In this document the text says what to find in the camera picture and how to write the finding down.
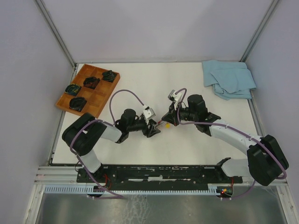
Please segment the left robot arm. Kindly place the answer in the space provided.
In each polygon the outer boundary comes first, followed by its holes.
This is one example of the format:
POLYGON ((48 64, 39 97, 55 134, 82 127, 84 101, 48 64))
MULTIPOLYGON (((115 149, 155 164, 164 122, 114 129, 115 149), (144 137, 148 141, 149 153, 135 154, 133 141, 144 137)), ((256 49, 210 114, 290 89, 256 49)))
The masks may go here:
POLYGON ((141 131, 147 138, 160 133, 156 127, 157 122, 147 118, 146 113, 153 115, 153 110, 149 108, 137 116, 133 109, 126 109, 114 126, 85 113, 63 132, 62 140, 88 169, 87 177, 93 182, 99 182, 103 178, 103 170, 93 149, 95 144, 100 138, 120 144, 128 138, 130 132, 141 131))

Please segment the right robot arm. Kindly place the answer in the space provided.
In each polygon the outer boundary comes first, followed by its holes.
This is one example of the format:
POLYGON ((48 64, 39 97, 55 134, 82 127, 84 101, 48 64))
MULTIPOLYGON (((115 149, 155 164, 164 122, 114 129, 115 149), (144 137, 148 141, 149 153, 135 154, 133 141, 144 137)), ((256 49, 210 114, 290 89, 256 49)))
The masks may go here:
POLYGON ((275 137, 252 135, 230 126, 220 116, 208 111, 201 95, 190 95, 187 107, 182 106, 183 97, 179 92, 171 93, 168 98, 171 105, 162 121, 174 126, 195 125, 200 132, 220 139, 246 155, 245 159, 225 159, 214 171, 217 181, 226 182, 235 176, 252 177, 259 184, 268 186, 276 179, 286 178, 289 164, 275 137))

